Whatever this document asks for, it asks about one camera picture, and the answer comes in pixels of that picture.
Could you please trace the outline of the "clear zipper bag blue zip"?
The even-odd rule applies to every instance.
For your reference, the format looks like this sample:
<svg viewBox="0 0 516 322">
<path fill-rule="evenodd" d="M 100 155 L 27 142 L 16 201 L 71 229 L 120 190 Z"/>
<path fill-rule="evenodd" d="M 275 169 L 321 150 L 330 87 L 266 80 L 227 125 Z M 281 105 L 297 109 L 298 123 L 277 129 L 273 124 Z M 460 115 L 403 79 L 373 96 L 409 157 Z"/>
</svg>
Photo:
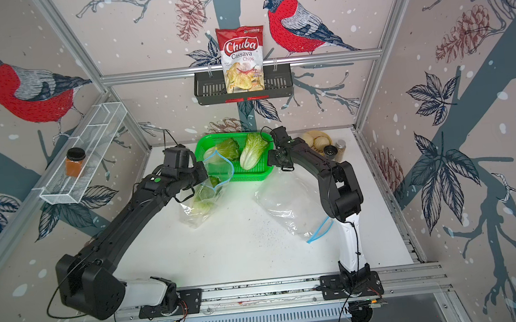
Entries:
<svg viewBox="0 0 516 322">
<path fill-rule="evenodd" d="M 210 149 L 203 156 L 208 179 L 195 188 L 195 194 L 181 203 L 180 221 L 197 228 L 219 208 L 224 191 L 234 176 L 234 165 L 218 149 Z"/>
</svg>

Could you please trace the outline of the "chinese cabbage light green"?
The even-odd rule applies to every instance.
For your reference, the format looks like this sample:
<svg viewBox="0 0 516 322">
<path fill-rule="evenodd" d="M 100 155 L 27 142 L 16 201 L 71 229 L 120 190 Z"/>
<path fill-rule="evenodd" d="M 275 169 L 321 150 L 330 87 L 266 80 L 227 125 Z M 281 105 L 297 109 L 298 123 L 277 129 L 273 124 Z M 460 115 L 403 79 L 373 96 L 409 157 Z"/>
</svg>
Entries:
<svg viewBox="0 0 516 322">
<path fill-rule="evenodd" d="M 239 165 L 243 170 L 253 169 L 260 161 L 264 152 L 268 149 L 269 142 L 260 133 L 248 134 L 245 147 L 239 158 Z"/>
</svg>

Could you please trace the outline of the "chinese cabbage front dark leaves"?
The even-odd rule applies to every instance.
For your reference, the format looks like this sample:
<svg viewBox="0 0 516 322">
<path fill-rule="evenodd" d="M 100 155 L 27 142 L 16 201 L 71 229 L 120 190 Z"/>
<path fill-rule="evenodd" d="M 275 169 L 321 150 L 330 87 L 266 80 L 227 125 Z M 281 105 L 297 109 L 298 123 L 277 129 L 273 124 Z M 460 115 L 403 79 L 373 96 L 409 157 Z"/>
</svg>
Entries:
<svg viewBox="0 0 516 322">
<path fill-rule="evenodd" d="M 210 214 L 221 197 L 223 186 L 218 177 L 210 176 L 203 184 L 199 185 L 196 193 L 189 203 L 186 213 L 193 216 L 206 216 Z"/>
</svg>

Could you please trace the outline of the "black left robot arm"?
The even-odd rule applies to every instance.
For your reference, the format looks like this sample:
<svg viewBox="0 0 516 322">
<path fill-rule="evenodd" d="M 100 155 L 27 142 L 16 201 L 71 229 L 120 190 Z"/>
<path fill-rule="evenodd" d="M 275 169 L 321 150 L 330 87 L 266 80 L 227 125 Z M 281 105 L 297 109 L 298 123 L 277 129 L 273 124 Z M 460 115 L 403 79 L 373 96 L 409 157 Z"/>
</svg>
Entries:
<svg viewBox="0 0 516 322">
<path fill-rule="evenodd" d="M 56 265 L 58 291 L 63 305 L 105 320 L 122 305 L 127 283 L 114 272 L 141 230 L 179 192 L 208 178 L 200 161 L 191 168 L 160 165 L 137 185 L 120 214 L 80 253 L 64 255 Z"/>
</svg>

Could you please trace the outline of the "red cassava chips bag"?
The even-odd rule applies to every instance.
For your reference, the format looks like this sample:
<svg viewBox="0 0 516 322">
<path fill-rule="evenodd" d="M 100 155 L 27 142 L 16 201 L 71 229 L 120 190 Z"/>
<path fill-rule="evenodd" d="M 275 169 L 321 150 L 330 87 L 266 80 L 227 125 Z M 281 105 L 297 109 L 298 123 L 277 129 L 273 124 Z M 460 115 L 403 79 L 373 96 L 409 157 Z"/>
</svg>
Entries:
<svg viewBox="0 0 516 322">
<path fill-rule="evenodd" d="M 265 89 L 263 26 L 216 29 L 227 94 Z"/>
</svg>

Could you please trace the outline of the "white steamed bun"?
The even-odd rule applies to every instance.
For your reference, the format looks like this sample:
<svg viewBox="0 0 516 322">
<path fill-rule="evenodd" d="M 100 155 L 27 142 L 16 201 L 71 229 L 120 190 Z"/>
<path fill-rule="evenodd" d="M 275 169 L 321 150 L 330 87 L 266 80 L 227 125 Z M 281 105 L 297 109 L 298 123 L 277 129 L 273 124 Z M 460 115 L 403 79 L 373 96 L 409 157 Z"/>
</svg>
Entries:
<svg viewBox="0 0 516 322">
<path fill-rule="evenodd" d="M 326 136 L 316 137 L 314 139 L 313 146 L 314 146 L 315 150 L 317 150 L 318 152 L 323 152 L 324 147 L 328 146 L 328 145 L 332 145 L 332 142 L 331 142 L 331 139 L 329 139 Z"/>
<path fill-rule="evenodd" d="M 313 139 L 313 137 L 308 132 L 302 134 L 301 138 L 305 141 L 305 143 L 308 144 L 309 147 L 313 146 L 314 139 Z"/>
</svg>

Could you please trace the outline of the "bamboo steamer yellow bands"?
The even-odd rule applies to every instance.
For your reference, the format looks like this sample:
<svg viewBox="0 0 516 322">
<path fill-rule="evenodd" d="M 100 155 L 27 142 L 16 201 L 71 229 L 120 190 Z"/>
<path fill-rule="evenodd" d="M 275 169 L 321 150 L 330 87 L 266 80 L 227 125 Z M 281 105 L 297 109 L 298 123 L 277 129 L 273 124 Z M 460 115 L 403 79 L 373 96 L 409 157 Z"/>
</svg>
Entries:
<svg viewBox="0 0 516 322">
<path fill-rule="evenodd" d="M 308 132 L 304 132 L 300 138 L 302 138 L 310 148 L 319 153 L 323 153 L 327 146 L 333 144 L 331 137 L 327 133 L 319 130 L 309 130 Z"/>
</svg>

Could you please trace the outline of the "green plastic basket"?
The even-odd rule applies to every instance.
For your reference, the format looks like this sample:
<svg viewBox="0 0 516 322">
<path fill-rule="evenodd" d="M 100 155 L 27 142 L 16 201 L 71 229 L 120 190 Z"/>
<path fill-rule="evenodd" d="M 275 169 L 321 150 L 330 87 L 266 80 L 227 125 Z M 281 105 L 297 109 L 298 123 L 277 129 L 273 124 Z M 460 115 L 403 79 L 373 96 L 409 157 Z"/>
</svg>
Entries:
<svg viewBox="0 0 516 322">
<path fill-rule="evenodd" d="M 273 143 L 273 139 L 270 134 L 254 132 L 254 135 L 257 135 L 260 139 L 263 139 L 267 142 L 267 147 L 264 150 L 261 158 L 255 165 L 253 169 L 244 170 L 240 167 L 239 162 L 233 162 L 234 165 L 234 175 L 232 178 L 233 181 L 237 182 L 261 182 L 264 181 L 273 171 L 273 167 L 267 164 L 268 160 L 268 152 L 270 150 L 275 149 L 275 145 Z M 239 144 L 239 150 L 242 152 L 244 150 L 246 139 L 248 138 L 249 133 L 244 132 L 234 132 L 234 133 L 216 133 L 203 136 L 199 139 L 197 146 L 195 147 L 195 155 L 198 160 L 202 160 L 204 154 L 209 148 L 213 148 L 214 146 L 224 142 L 227 139 L 233 139 Z"/>
</svg>

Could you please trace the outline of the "white steamed bun right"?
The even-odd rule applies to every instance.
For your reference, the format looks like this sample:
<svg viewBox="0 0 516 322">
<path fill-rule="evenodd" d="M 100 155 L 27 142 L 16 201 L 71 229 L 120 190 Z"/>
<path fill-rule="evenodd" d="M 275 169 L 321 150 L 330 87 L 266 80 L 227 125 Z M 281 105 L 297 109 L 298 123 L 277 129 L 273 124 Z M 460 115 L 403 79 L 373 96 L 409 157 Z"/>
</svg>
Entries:
<svg viewBox="0 0 516 322">
<path fill-rule="evenodd" d="M 332 145 L 332 142 L 331 142 L 331 139 L 329 139 L 326 136 L 316 137 L 314 139 L 313 146 L 314 146 L 315 150 L 317 150 L 318 152 L 323 152 L 324 147 L 328 146 L 328 145 Z"/>
</svg>

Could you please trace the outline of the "salt grinder black cap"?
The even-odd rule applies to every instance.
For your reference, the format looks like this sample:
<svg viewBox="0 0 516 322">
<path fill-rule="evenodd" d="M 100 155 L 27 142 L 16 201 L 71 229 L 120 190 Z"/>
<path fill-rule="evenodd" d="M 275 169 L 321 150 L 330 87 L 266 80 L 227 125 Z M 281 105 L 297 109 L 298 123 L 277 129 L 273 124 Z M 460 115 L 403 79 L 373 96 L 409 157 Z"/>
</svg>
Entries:
<svg viewBox="0 0 516 322">
<path fill-rule="evenodd" d="M 323 150 L 323 155 L 325 158 L 331 161 L 336 160 L 338 153 L 338 148 L 336 148 L 334 145 L 325 146 Z"/>
</svg>

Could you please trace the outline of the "small clear spice bottle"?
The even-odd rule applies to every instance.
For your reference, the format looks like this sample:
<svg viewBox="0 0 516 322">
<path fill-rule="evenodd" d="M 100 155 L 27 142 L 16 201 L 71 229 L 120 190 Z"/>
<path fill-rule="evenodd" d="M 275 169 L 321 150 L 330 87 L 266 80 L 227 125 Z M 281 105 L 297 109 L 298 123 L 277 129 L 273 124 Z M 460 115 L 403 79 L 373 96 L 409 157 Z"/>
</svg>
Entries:
<svg viewBox="0 0 516 322">
<path fill-rule="evenodd" d="M 344 153 L 346 151 L 347 145 L 343 139 L 339 139 L 334 143 L 335 148 L 337 149 L 337 154 L 335 156 L 335 161 L 340 163 L 344 160 Z"/>
</svg>

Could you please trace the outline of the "orange spice jar black lid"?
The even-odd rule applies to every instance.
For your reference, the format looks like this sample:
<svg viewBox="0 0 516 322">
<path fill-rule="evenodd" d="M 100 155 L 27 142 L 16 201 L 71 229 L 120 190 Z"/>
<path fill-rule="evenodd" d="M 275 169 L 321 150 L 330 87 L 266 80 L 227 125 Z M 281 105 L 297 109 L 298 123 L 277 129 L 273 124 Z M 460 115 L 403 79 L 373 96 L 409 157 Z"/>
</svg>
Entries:
<svg viewBox="0 0 516 322">
<path fill-rule="evenodd" d="M 65 159 L 66 176 L 78 178 L 86 159 L 85 150 L 79 147 L 68 149 Z"/>
</svg>

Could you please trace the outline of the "black wall basket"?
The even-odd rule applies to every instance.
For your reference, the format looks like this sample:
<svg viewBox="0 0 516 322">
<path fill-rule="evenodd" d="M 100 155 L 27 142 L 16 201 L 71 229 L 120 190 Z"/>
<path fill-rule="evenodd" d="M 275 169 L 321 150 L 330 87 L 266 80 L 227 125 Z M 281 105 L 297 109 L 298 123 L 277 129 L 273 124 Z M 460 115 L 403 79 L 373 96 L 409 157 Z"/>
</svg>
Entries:
<svg viewBox="0 0 516 322">
<path fill-rule="evenodd" d="M 199 105 L 225 104 L 247 102 L 271 98 L 289 97 L 293 94 L 291 67 L 289 64 L 279 64 L 276 67 L 266 66 L 264 69 L 263 90 L 252 92 L 227 93 L 224 73 L 222 70 L 209 73 L 195 73 L 194 96 Z"/>
</svg>

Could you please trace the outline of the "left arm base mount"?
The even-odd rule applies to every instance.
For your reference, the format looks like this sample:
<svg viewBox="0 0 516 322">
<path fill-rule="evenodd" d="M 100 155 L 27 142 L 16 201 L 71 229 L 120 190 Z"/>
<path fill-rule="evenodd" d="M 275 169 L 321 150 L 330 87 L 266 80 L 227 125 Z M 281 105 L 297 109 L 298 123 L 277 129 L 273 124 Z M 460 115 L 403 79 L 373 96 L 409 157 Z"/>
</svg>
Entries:
<svg viewBox="0 0 516 322">
<path fill-rule="evenodd" d="M 140 307 L 140 319 L 153 320 L 175 315 L 187 316 L 200 312 L 203 294 L 201 288 L 178 289 L 175 282 L 161 277 L 151 277 L 150 280 L 164 284 L 166 287 L 165 293 L 159 304 Z"/>
</svg>

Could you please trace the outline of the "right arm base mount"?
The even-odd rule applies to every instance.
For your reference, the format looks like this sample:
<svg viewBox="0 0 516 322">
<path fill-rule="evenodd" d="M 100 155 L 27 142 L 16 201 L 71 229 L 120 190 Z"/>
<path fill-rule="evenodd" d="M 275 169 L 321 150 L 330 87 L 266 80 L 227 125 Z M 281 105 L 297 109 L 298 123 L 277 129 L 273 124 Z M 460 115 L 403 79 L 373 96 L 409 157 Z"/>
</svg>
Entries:
<svg viewBox="0 0 516 322">
<path fill-rule="evenodd" d="M 321 276 L 315 287 L 323 300 L 338 300 L 346 297 L 382 296 L 384 288 L 380 276 L 368 264 L 358 272 L 341 271 L 338 275 Z"/>
</svg>

